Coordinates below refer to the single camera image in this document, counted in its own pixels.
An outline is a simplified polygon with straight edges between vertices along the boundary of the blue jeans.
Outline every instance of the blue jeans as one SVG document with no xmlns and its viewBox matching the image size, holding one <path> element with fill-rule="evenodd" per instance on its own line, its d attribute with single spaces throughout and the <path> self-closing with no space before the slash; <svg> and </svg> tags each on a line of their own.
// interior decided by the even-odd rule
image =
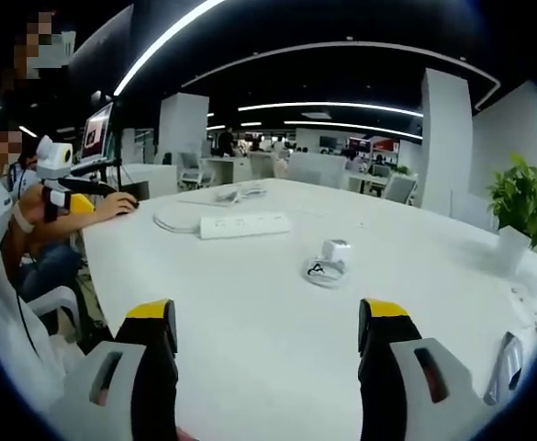
<svg viewBox="0 0 537 441">
<path fill-rule="evenodd" d="M 57 287 L 70 288 L 76 295 L 81 328 L 86 332 L 87 326 L 92 323 L 92 320 L 84 302 L 83 292 L 76 281 L 78 270 L 82 264 L 81 255 L 69 245 L 63 243 L 46 245 L 41 250 L 37 262 L 21 267 L 19 285 L 21 299 L 30 302 Z M 45 324 L 49 334 L 55 334 L 58 331 L 56 311 L 50 312 L 40 319 Z"/>
</svg>

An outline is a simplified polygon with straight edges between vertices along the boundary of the desk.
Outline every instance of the desk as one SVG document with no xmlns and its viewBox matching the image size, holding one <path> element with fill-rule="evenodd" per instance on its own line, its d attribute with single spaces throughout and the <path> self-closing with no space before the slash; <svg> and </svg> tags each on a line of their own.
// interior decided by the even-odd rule
<svg viewBox="0 0 537 441">
<path fill-rule="evenodd" d="M 360 439 L 357 329 L 365 297 L 406 308 L 424 337 L 468 366 L 478 395 L 506 331 L 523 335 L 526 357 L 533 352 L 537 337 L 521 329 L 510 283 L 482 261 L 496 235 L 349 191 L 261 182 L 265 197 L 230 209 L 185 205 L 206 214 L 284 211 L 291 232 L 201 241 L 152 222 L 173 201 L 211 200 L 213 188 L 146 201 L 131 215 L 84 231 L 95 292 L 113 333 L 136 305 L 175 301 L 176 420 L 192 436 Z M 352 244 L 348 278 L 336 290 L 301 276 L 304 261 L 329 238 Z M 528 252 L 522 265 L 537 280 L 537 256 Z"/>
<path fill-rule="evenodd" d="M 250 158 L 237 156 L 230 158 L 212 157 L 206 158 L 204 161 L 209 168 L 215 171 L 216 185 L 222 186 L 252 180 Z"/>
<path fill-rule="evenodd" d="M 117 168 L 109 167 L 106 171 L 107 181 L 117 187 Z M 178 193 L 176 165 L 157 164 L 123 164 L 121 167 L 121 185 L 147 184 L 143 199 Z"/>
<path fill-rule="evenodd" d="M 367 173 L 358 173 L 358 172 L 345 172 L 346 187 L 348 190 L 355 193 L 363 193 L 363 183 L 374 184 L 379 187 L 386 187 L 388 184 L 388 177 L 368 175 Z"/>
</svg>

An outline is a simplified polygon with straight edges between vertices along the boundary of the computer monitor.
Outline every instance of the computer monitor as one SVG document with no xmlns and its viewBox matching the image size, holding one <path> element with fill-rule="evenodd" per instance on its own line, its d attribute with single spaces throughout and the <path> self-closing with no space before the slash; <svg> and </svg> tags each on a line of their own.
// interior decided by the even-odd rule
<svg viewBox="0 0 537 441">
<path fill-rule="evenodd" d="M 112 109 L 113 103 L 107 104 L 86 121 L 81 150 L 81 164 L 105 158 L 106 136 Z"/>
<path fill-rule="evenodd" d="M 390 167 L 386 165 L 380 165 L 380 164 L 372 164 L 372 171 L 373 176 L 380 176 L 380 177 L 389 177 L 390 176 Z"/>
</svg>

